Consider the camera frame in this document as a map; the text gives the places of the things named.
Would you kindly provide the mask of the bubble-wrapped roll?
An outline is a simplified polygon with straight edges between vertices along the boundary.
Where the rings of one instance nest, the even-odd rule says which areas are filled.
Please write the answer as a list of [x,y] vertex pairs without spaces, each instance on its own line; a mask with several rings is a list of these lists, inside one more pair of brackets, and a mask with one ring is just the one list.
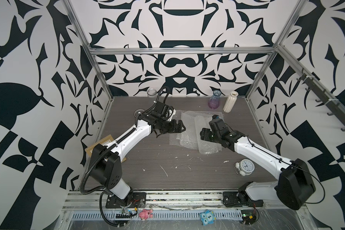
[[203,115],[194,117],[198,150],[199,150],[199,153],[206,154],[206,155],[214,154],[219,151],[222,151],[221,145],[217,143],[201,140],[200,132],[202,131],[203,128],[210,129],[210,126],[209,126],[210,120],[211,118],[204,117]]

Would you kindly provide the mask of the clear glass vase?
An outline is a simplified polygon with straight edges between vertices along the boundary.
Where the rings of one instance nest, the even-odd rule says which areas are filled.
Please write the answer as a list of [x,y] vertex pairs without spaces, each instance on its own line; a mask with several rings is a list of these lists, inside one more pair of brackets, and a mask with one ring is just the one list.
[[157,98],[157,90],[153,89],[153,88],[149,88],[147,90],[147,96],[148,98],[152,99],[152,100],[155,100]]

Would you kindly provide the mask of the purple blue glass vase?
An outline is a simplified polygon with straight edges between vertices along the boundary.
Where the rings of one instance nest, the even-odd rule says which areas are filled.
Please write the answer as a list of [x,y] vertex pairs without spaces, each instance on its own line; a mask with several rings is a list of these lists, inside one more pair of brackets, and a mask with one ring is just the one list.
[[220,90],[214,90],[213,95],[208,101],[208,106],[210,109],[217,109],[220,106],[220,96],[221,96],[221,91]]

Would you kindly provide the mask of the white ribbed ceramic vase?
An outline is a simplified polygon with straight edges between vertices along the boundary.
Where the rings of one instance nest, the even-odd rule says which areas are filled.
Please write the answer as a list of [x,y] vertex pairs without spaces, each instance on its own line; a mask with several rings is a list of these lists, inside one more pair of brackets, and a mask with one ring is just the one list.
[[231,110],[233,109],[233,106],[235,105],[236,101],[237,101],[237,98],[238,98],[238,92],[237,91],[232,91],[230,92],[227,100],[226,100],[226,103],[223,107],[223,111],[225,113],[229,113],[231,112]]

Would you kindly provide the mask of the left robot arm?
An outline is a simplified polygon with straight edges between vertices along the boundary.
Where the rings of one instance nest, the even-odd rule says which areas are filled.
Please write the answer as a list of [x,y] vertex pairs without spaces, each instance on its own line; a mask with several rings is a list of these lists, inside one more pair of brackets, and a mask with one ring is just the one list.
[[153,105],[137,115],[134,124],[109,144],[97,144],[92,151],[88,170],[80,183],[80,193],[88,195],[102,190],[120,200],[129,202],[132,188],[122,178],[121,161],[144,138],[154,133],[182,133],[186,130],[181,120],[173,119],[176,111],[166,104],[170,89],[162,87]]

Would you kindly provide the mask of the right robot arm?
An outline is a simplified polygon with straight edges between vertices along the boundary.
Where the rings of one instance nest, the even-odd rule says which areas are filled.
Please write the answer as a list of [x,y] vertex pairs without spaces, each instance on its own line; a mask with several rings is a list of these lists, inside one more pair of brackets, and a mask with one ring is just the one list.
[[292,210],[299,210],[309,203],[319,182],[309,172],[306,162],[282,157],[252,141],[247,135],[231,128],[218,116],[209,122],[210,128],[203,128],[199,135],[203,141],[220,144],[224,148],[243,155],[245,158],[236,164],[242,176],[254,171],[254,164],[261,166],[274,176],[274,182],[249,182],[238,191],[251,201],[280,201]]

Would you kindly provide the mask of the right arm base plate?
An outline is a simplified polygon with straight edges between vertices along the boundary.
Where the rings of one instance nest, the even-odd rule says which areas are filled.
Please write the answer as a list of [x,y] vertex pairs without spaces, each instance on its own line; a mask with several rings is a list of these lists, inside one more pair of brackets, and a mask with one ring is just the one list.
[[263,200],[252,200],[245,192],[223,192],[222,203],[227,208],[263,207]]

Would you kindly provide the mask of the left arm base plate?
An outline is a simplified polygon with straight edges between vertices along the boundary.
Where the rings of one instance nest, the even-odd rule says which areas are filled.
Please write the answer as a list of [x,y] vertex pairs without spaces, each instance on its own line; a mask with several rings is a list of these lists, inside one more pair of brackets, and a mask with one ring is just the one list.
[[147,194],[144,192],[130,192],[124,199],[115,195],[108,196],[105,207],[107,209],[145,207]]

